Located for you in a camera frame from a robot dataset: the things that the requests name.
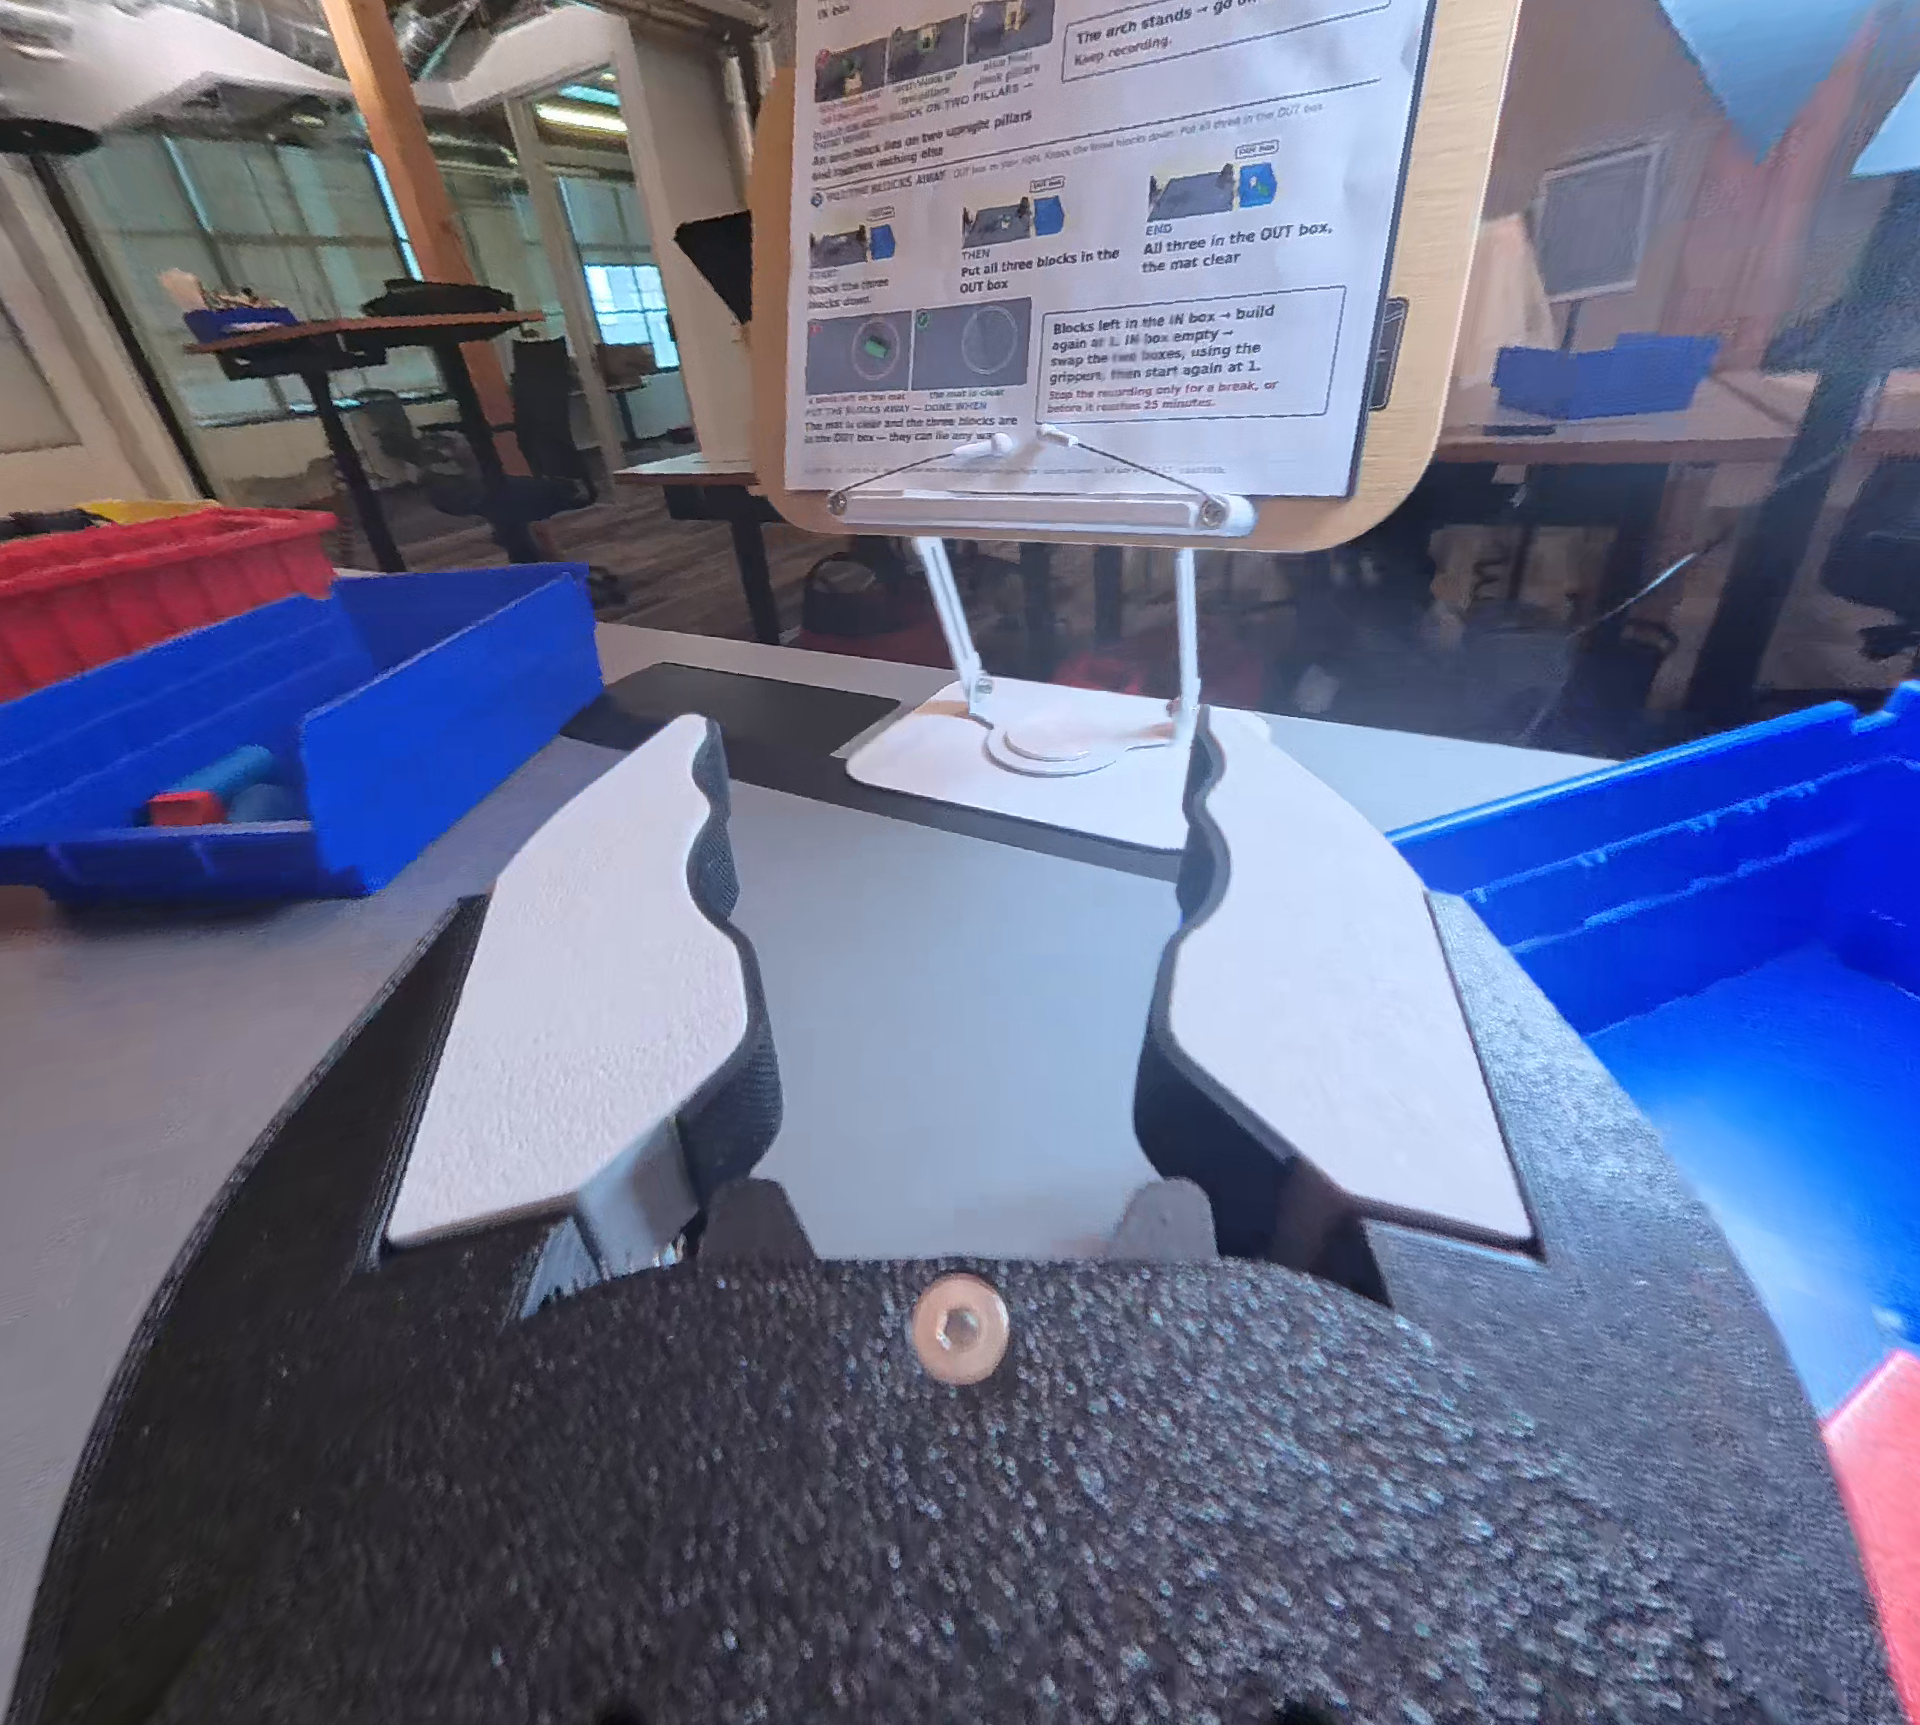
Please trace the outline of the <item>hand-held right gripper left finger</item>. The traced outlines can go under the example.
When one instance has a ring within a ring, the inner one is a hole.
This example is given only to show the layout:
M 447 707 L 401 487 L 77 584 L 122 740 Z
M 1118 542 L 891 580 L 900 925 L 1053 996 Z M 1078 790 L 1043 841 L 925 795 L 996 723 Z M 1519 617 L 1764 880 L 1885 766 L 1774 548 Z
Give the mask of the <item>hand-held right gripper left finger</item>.
M 495 877 L 392 1203 L 412 1251 L 565 1219 L 591 1265 L 668 1265 L 780 1135 L 736 925 L 723 739 L 682 714 Z

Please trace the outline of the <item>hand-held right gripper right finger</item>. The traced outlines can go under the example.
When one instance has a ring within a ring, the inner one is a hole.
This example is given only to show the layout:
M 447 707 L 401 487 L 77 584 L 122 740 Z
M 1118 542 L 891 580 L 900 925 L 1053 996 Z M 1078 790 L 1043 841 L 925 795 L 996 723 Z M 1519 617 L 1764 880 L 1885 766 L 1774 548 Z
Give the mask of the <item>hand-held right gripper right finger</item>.
M 1365 1226 L 1533 1256 L 1538 1226 L 1421 878 L 1251 713 L 1200 713 L 1133 1135 L 1212 1251 L 1373 1274 Z

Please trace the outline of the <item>blue plastic bin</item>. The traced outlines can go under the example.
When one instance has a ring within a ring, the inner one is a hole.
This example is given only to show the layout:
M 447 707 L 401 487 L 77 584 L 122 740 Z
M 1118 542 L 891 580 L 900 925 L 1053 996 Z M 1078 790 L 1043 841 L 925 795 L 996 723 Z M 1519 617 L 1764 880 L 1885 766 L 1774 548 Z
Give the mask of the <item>blue plastic bin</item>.
M 341 576 L 3 707 L 2 877 L 69 906 L 369 896 L 602 693 L 580 562 Z M 149 829 L 269 749 L 295 823 Z
M 1654 1125 L 1817 1415 L 1916 1352 L 1914 682 L 1389 838 Z

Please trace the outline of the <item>blue wooden cylinder block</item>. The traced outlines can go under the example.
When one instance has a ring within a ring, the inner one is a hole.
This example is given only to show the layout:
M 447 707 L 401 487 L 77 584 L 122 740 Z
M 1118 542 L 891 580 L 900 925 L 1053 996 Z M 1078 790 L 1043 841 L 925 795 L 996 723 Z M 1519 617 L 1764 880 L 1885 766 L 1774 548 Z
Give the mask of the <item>blue wooden cylinder block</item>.
M 303 816 L 301 799 L 276 755 L 259 745 L 231 749 L 174 784 L 191 824 L 269 824 Z

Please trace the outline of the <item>black office chair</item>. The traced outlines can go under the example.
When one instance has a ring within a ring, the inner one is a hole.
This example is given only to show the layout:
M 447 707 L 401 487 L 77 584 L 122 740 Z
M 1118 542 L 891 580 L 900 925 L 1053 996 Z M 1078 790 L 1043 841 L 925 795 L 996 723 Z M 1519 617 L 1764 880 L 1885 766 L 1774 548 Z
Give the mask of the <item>black office chair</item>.
M 535 529 L 602 500 L 597 458 L 574 436 L 571 359 L 562 339 L 516 340 L 510 375 L 514 436 L 525 471 L 495 480 L 478 471 L 456 475 L 433 487 L 430 503 L 446 517 L 483 522 L 510 562 L 552 562 L 557 555 L 539 547 Z

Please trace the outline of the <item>red plastic bin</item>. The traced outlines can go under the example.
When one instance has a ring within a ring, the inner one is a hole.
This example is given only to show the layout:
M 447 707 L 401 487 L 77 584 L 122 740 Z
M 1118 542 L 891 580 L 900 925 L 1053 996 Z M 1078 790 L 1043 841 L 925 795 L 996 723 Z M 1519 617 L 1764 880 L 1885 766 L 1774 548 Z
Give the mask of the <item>red plastic bin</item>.
M 334 583 L 328 512 L 207 507 L 2 548 L 2 700 Z

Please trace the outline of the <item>wooden office table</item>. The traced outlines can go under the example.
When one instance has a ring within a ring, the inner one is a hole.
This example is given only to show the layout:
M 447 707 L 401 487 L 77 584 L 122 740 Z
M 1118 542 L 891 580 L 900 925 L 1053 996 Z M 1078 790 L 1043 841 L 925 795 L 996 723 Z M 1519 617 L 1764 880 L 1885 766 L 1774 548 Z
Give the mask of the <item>wooden office table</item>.
M 1684 413 L 1549 420 L 1452 397 L 1418 498 L 1433 592 L 1529 746 L 1646 753 L 1916 679 L 1916 370 L 1870 393 L 1822 467 L 1791 461 L 1806 373 L 1710 375 Z M 1815 493 L 1741 687 L 1720 665 L 1766 503 Z

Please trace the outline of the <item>small blue bin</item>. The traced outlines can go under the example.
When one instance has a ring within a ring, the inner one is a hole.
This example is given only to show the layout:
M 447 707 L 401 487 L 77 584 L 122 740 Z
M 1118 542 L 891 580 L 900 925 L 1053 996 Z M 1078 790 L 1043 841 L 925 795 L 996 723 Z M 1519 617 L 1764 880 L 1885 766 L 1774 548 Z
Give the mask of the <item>small blue bin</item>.
M 1619 333 L 1613 346 L 1502 346 L 1498 404 L 1553 423 L 1685 413 L 1720 355 L 1716 337 Z

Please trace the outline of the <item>black standing desk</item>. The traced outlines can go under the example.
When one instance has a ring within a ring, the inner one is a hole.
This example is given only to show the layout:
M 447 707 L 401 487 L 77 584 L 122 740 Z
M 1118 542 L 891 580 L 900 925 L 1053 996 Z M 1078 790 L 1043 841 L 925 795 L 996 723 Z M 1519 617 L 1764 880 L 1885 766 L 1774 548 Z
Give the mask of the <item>black standing desk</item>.
M 498 489 L 508 471 L 495 444 L 498 424 L 482 402 L 467 351 L 483 340 L 527 335 L 544 316 L 541 311 L 521 311 L 483 287 L 409 283 L 397 292 L 397 314 L 268 322 L 262 322 L 262 314 L 252 314 L 249 322 L 222 322 L 216 313 L 191 314 L 186 327 L 194 339 L 184 355 L 216 361 L 231 383 L 282 377 L 300 381 L 324 429 L 328 457 L 344 480 L 375 568 L 401 575 L 407 564 L 348 434 L 331 381 L 348 369 L 379 367 L 393 351 L 426 353 L 439 369 L 444 393 L 457 410 L 483 485 Z

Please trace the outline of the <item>black monitor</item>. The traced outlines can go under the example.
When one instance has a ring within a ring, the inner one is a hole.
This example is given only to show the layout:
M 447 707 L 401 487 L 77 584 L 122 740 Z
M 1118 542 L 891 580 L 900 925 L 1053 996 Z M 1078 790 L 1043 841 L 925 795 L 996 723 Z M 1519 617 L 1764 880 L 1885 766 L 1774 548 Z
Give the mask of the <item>black monitor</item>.
M 727 314 L 741 327 L 753 322 L 755 229 L 749 211 L 688 221 L 673 241 Z

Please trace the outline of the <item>framed marker tag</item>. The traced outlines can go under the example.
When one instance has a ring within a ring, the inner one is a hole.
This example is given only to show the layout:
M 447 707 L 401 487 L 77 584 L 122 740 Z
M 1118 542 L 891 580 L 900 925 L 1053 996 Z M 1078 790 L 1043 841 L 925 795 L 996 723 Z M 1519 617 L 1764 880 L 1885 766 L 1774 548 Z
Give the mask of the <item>framed marker tag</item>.
M 1547 169 L 1527 229 L 1549 304 L 1613 297 L 1638 287 L 1666 167 L 1659 139 L 1590 152 Z

